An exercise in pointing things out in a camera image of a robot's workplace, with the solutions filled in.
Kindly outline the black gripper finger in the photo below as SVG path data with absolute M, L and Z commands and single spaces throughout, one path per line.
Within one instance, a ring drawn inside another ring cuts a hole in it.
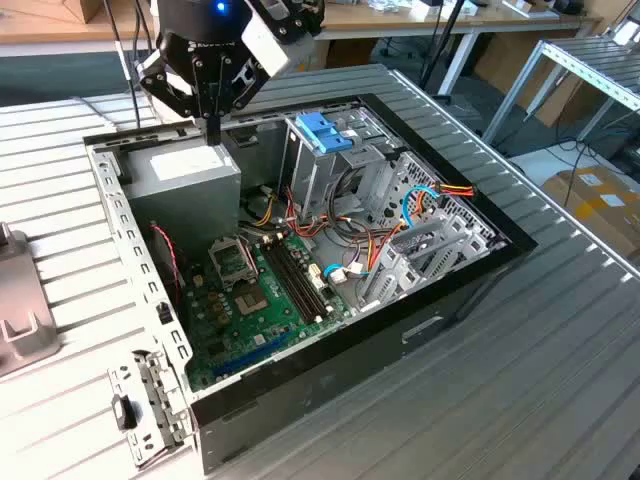
M 140 84 L 152 97 L 158 99 L 183 118 L 192 117 L 209 146 L 215 145 L 215 109 L 209 85 L 195 79 L 192 92 L 187 94 L 172 86 L 166 72 L 166 62 L 160 51 L 154 51 L 138 65 Z
M 263 65 L 249 52 L 225 55 L 220 66 L 213 117 L 213 144 L 221 143 L 221 119 L 243 109 L 270 79 Z

